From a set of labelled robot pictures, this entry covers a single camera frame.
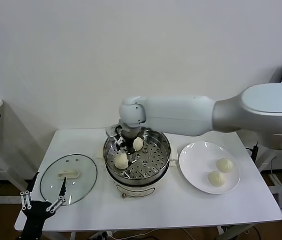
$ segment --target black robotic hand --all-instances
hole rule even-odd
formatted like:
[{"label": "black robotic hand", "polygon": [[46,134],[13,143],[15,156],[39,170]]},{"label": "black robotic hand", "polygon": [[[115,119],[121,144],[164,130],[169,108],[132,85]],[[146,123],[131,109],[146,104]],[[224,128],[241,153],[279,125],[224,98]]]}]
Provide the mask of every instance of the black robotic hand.
[{"label": "black robotic hand", "polygon": [[17,238],[18,240],[39,240],[46,219],[53,216],[62,203],[66,201],[64,198],[66,193],[66,177],[64,177],[59,197],[54,203],[31,200],[31,192],[38,174],[39,172],[35,174],[32,181],[27,186],[26,191],[21,192],[22,211],[27,217],[27,220],[22,234]]}]

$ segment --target power strip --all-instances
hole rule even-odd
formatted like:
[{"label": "power strip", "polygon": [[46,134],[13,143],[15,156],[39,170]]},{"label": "power strip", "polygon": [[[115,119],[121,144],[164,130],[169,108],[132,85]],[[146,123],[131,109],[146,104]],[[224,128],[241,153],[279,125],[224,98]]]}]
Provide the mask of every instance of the power strip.
[{"label": "power strip", "polygon": [[112,236],[116,231],[98,231],[93,236],[89,237],[89,239],[97,239],[97,240],[107,240],[110,236]]}]

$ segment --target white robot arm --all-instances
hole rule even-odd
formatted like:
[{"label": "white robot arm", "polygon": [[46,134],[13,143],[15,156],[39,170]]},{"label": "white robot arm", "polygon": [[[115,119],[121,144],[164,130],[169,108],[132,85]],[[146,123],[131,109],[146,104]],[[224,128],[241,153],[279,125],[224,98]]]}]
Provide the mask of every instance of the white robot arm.
[{"label": "white robot arm", "polygon": [[282,83],[255,85],[216,102],[206,96],[129,97],[120,106],[120,118],[107,129],[110,137],[121,133],[120,142],[135,139],[140,127],[187,136],[245,129],[258,133],[266,147],[282,149]]}]

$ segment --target white plate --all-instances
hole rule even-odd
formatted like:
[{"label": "white plate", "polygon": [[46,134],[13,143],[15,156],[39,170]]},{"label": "white plate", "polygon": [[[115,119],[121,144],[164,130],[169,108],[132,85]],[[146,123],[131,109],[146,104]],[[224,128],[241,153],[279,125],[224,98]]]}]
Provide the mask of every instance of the white plate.
[{"label": "white plate", "polygon": [[[223,172],[225,184],[214,186],[207,175],[219,171],[216,161],[222,158],[233,162],[233,171]],[[186,146],[180,154],[180,168],[185,178],[196,188],[209,194],[224,194],[233,190],[240,181],[240,169],[235,158],[224,148],[207,141],[197,141]]]}]

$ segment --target floor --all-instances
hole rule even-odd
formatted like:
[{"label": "floor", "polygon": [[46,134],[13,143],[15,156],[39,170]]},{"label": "floor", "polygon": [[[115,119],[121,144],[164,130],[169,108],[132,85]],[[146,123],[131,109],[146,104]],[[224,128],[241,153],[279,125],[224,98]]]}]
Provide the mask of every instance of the floor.
[{"label": "floor", "polygon": [[[277,175],[282,181],[282,173]],[[263,174],[262,176],[265,182],[271,186],[272,184],[267,175]],[[0,196],[17,196],[18,194],[19,190],[11,184],[2,184],[0,187]],[[21,206],[18,204],[0,205],[0,240],[15,240],[20,235],[19,232],[14,230],[14,223],[20,210]],[[262,240],[282,240],[282,221],[257,224],[255,227],[259,231]],[[187,228],[187,230],[195,240],[213,240],[218,236],[216,227]],[[114,234],[114,237],[120,239],[146,232],[148,230],[118,231]],[[94,232],[78,232],[76,240],[87,240],[93,234]],[[65,232],[63,235],[70,239],[70,233]],[[191,240],[190,236],[182,229],[160,229],[139,238],[148,236],[154,236],[159,240]],[[248,234],[242,233],[237,240],[258,240],[258,235],[255,229],[250,228]]]}]

